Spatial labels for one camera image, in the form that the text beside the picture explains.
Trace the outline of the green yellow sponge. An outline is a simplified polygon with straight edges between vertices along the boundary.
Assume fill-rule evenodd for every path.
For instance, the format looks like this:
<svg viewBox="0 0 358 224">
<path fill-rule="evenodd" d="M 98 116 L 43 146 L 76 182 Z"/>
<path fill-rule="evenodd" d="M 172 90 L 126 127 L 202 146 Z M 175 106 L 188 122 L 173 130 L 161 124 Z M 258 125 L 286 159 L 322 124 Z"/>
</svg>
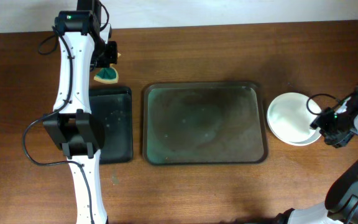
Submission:
<svg viewBox="0 0 358 224">
<path fill-rule="evenodd" d="M 117 70 L 110 65 L 109 67 L 102 68 L 93 79 L 103 84 L 115 84 L 119 80 L 119 74 Z"/>
</svg>

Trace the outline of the white plate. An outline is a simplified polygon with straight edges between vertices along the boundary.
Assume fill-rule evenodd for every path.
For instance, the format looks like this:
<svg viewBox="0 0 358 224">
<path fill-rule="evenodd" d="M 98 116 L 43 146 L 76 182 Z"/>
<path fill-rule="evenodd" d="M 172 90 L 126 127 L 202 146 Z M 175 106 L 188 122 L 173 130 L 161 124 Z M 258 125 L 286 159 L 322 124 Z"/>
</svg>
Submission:
<svg viewBox="0 0 358 224">
<path fill-rule="evenodd" d="M 316 142 L 321 134 L 310 124 L 317 117 L 313 113 L 321 108 L 301 93 L 283 93 L 277 96 L 267 110 L 267 123 L 279 140 L 293 146 L 307 146 Z"/>
</svg>

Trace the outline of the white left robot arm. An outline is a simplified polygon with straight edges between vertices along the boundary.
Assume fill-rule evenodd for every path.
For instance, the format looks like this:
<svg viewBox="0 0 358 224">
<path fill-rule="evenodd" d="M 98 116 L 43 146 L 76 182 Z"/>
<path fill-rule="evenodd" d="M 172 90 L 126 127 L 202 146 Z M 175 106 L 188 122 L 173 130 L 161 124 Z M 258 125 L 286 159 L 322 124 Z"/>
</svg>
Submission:
<svg viewBox="0 0 358 224">
<path fill-rule="evenodd" d="M 61 11 L 52 27 L 61 52 L 60 81 L 53 113 L 43 121 L 73 176 L 77 223 L 107 223 L 99 178 L 104 126 L 91 112 L 90 71 L 117 62 L 111 27 L 101 22 L 100 1 L 78 1 Z"/>
</svg>

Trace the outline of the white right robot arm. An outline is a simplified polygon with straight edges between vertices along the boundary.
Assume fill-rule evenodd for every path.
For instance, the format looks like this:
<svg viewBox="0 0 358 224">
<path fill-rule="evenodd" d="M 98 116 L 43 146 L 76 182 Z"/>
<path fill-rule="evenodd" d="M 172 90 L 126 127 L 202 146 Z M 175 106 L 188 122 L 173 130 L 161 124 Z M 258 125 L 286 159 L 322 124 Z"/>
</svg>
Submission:
<svg viewBox="0 0 358 224">
<path fill-rule="evenodd" d="M 317 113 L 310 127 L 322 134 L 327 145 L 346 146 L 358 135 L 358 85 L 335 106 Z M 302 210 L 291 208 L 272 223 L 358 223 L 358 160 L 333 183 L 323 203 Z"/>
</svg>

